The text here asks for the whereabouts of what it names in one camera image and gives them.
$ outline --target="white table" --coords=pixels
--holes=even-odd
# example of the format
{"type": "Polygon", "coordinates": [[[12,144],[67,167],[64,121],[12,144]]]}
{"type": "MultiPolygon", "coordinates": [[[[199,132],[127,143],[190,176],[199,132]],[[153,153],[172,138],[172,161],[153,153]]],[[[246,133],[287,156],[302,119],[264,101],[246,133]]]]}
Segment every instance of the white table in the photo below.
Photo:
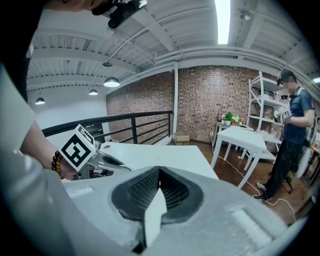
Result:
{"type": "MultiPolygon", "coordinates": [[[[227,128],[230,128],[230,127],[232,127],[232,125],[222,124],[221,122],[218,122],[218,121],[216,122],[215,129],[214,129],[214,135],[213,135],[213,141],[212,141],[212,147],[215,146],[217,133],[221,132],[223,129],[227,129],[227,128]]],[[[245,130],[249,130],[249,131],[253,131],[254,130],[254,129],[248,127],[248,126],[246,126],[246,127],[236,126],[236,127],[239,127],[239,128],[245,129],[245,130]]]]}
{"type": "Polygon", "coordinates": [[[254,157],[254,160],[249,168],[249,170],[246,172],[244,178],[238,185],[238,188],[242,188],[242,186],[245,184],[245,182],[248,180],[252,172],[254,171],[261,154],[267,150],[264,138],[261,134],[256,133],[251,130],[241,129],[237,126],[231,126],[228,129],[225,129],[223,131],[218,132],[218,138],[216,141],[216,145],[214,148],[213,158],[211,162],[212,169],[215,167],[215,164],[217,162],[220,148],[222,141],[228,142],[228,148],[226,150],[224,161],[227,160],[230,147],[232,144],[235,144],[237,146],[240,146],[244,149],[250,150],[252,152],[256,152],[256,155],[254,157]]]}
{"type": "MultiPolygon", "coordinates": [[[[263,133],[261,133],[261,135],[262,135],[263,140],[264,140],[265,142],[275,143],[276,149],[279,151],[278,144],[281,144],[281,143],[282,143],[281,140],[279,140],[279,139],[277,139],[277,138],[273,138],[273,137],[266,137],[266,136],[264,136],[263,133]]],[[[243,149],[243,153],[242,153],[242,155],[241,155],[241,160],[243,160],[243,159],[245,158],[246,153],[247,153],[247,149],[244,148],[244,149],[243,149]]],[[[248,152],[248,161],[247,161],[247,163],[246,163],[246,165],[245,165],[245,167],[244,167],[244,170],[245,170],[245,171],[247,170],[247,168],[248,168],[248,166],[249,166],[252,158],[253,158],[252,153],[251,153],[251,152],[248,152]]],[[[262,153],[262,155],[260,156],[260,159],[273,160],[273,164],[275,164],[275,162],[276,162],[276,157],[275,157],[271,152],[269,152],[268,150],[266,150],[266,151],[264,151],[264,152],[262,153]]]]}
{"type": "Polygon", "coordinates": [[[106,142],[101,145],[100,151],[125,163],[132,171],[148,166],[166,166],[218,180],[218,176],[197,146],[106,142]]]}

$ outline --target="white wall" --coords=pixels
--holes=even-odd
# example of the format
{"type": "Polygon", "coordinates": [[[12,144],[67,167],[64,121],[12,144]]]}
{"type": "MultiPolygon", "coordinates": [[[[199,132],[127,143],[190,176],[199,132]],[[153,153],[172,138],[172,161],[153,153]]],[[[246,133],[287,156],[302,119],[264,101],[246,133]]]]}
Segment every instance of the white wall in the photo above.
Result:
{"type": "MultiPolygon", "coordinates": [[[[107,116],[106,88],[92,86],[98,95],[89,95],[88,86],[63,86],[28,92],[28,104],[36,115],[41,129],[73,121],[107,116]],[[35,105],[39,94],[45,104],[35,105]]],[[[102,125],[103,132],[109,132],[108,124],[102,125]]],[[[56,147],[60,147],[71,131],[48,137],[56,147]]]]}

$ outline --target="headset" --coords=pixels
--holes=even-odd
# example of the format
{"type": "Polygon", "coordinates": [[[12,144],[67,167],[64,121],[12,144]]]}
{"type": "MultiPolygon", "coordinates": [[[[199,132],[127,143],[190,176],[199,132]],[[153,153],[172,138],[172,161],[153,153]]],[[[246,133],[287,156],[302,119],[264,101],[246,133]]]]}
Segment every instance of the headset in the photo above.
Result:
{"type": "Polygon", "coordinates": [[[110,17],[109,28],[116,29],[146,5],[147,0],[109,0],[94,8],[92,14],[97,16],[107,13],[110,17]]]}

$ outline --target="sneaker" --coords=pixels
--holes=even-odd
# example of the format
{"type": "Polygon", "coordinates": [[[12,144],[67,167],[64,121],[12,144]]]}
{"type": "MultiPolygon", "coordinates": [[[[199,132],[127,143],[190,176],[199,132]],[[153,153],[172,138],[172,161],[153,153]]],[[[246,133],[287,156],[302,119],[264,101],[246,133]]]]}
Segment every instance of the sneaker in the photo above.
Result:
{"type": "Polygon", "coordinates": [[[252,198],[259,201],[260,203],[266,203],[269,200],[265,194],[256,194],[253,195],[252,198]]]}
{"type": "Polygon", "coordinates": [[[263,184],[260,183],[260,182],[257,182],[257,183],[256,183],[256,186],[257,186],[259,189],[261,189],[263,192],[266,192],[266,191],[267,191],[266,186],[263,185],[263,184]]]}

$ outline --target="ceiling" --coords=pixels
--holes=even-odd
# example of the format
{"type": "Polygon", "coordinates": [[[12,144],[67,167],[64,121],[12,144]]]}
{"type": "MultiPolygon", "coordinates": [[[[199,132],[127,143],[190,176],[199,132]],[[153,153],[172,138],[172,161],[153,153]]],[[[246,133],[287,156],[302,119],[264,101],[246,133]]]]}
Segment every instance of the ceiling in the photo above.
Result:
{"type": "Polygon", "coordinates": [[[218,45],[214,0],[148,0],[117,29],[89,10],[44,10],[32,40],[28,91],[62,86],[122,86],[156,73],[199,65],[230,65],[277,75],[292,69],[313,96],[319,75],[302,33],[272,1],[231,0],[227,45],[218,45]],[[241,17],[243,11],[249,20],[241,17]],[[110,62],[112,67],[102,63],[110,62]]]}

